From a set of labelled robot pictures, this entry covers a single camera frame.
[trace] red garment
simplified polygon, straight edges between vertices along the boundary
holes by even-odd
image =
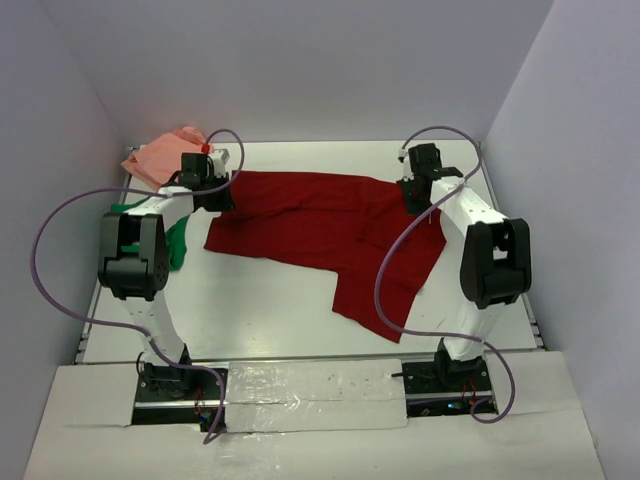
[[[237,209],[214,219],[205,248],[266,257],[338,274],[333,311],[394,342],[400,333],[376,313],[373,287],[391,244],[414,220],[400,187],[367,177],[243,172],[233,184]],[[422,222],[387,268],[381,302],[404,326],[416,293],[445,245],[440,212]]]

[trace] dark red fabric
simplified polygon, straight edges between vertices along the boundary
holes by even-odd
[[[245,171],[232,192],[237,208],[213,220],[207,250],[334,271],[333,311],[400,341],[373,303],[382,259],[414,220],[396,184],[351,175]],[[418,226],[387,269],[381,302],[396,325],[406,323],[444,248],[439,213]]]

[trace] green cloth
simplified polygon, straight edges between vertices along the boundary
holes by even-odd
[[[140,200],[137,203],[131,205],[122,205],[120,203],[113,203],[111,205],[111,211],[114,213],[122,213],[126,212],[130,208],[137,207],[142,202],[147,200],[146,198]],[[189,220],[189,216],[182,217],[180,220],[176,222],[174,226],[172,226],[169,230],[165,232],[165,237],[167,239],[167,250],[169,250],[169,271],[175,272],[176,270],[180,270],[182,265],[184,264],[184,256],[187,254],[187,242],[185,239],[186,231],[187,231],[187,220]],[[130,245],[127,247],[122,247],[122,251],[124,252],[137,252],[140,249],[138,245]]]

